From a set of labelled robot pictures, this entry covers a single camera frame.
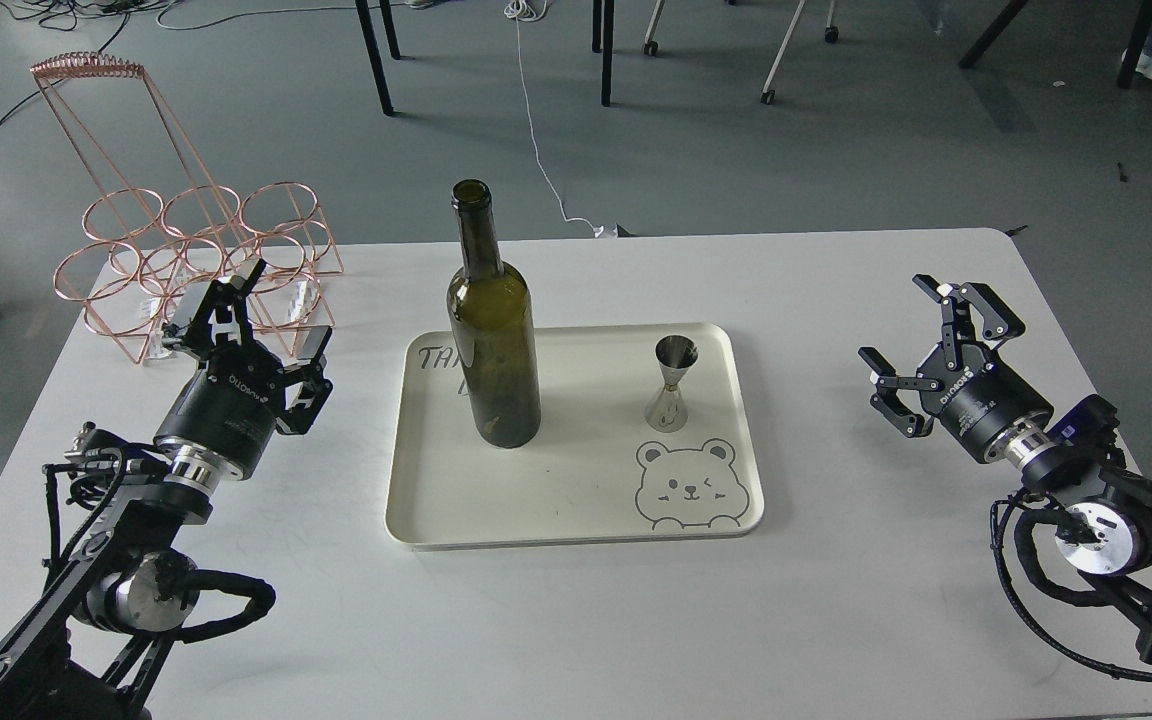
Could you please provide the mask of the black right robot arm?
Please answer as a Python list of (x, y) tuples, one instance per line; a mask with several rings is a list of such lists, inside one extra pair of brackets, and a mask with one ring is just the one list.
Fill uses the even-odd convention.
[[(859, 350), (873, 382), (870, 406), (902, 435), (941, 425), (979, 464), (1005, 461), (1020, 488), (992, 503), (990, 547), (1011, 611), (1066, 659), (1111, 679), (1152, 683), (1152, 480), (1126, 465), (1117, 410), (1087, 395), (1060, 419), (1041, 393), (1002, 361), (1024, 323), (984, 283), (914, 285), (940, 309), (940, 338), (911, 376), (873, 347)], [(1006, 548), (1051, 600), (1114, 609), (1137, 630), (1144, 670), (1091, 659), (1052, 637), (1016, 592)]]

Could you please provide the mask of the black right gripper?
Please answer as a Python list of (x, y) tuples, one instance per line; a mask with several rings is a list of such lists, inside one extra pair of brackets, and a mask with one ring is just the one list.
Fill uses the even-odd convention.
[[(905, 377), (899, 376), (877, 348), (861, 346), (861, 361), (873, 372), (870, 406), (905, 437), (927, 437), (934, 420), (914, 414), (899, 397), (899, 391), (923, 392), (922, 409), (941, 420), (970, 457), (980, 464), (996, 462), (1001, 452), (991, 447), (998, 435), (1016, 420), (1033, 420), (1038, 427), (1046, 427), (1053, 414), (1046, 397), (988, 347), (979, 344), (992, 342), (991, 348), (1000, 347), (1011, 338), (1023, 336), (1025, 324), (986, 283), (940, 283), (932, 275), (915, 274), (914, 285), (941, 306), (941, 351), (929, 353), (922, 364), (923, 377)], [(947, 367), (945, 354), (960, 351), (960, 363)]]

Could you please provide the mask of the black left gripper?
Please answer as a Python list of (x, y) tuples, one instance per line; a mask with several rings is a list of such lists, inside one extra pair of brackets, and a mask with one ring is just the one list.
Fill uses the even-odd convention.
[[(206, 286), (192, 285), (162, 324), (162, 347), (200, 365), (157, 429), (154, 445), (164, 454), (185, 445), (209, 450), (241, 480), (259, 464), (275, 424), (279, 434), (305, 435), (333, 391), (325, 377), (329, 325), (308, 332), (296, 364), (283, 373), (275, 355), (256, 347), (247, 297), (265, 268), (253, 258)], [(285, 388), (300, 387), (288, 409), (280, 378)]]

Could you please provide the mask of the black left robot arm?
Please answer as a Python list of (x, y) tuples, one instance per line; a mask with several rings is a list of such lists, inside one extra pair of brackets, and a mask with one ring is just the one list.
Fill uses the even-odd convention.
[(305, 434), (333, 388), (328, 327), (291, 365), (255, 338), (247, 300), (265, 266), (189, 287), (165, 324), (164, 347), (197, 369), (154, 441), (86, 424), (44, 468), (47, 575), (0, 641), (0, 719), (146, 719), (174, 644), (237, 632), (274, 606), (265, 579), (197, 568), (172, 546), (209, 520), (221, 482), (251, 477), (271, 437)]

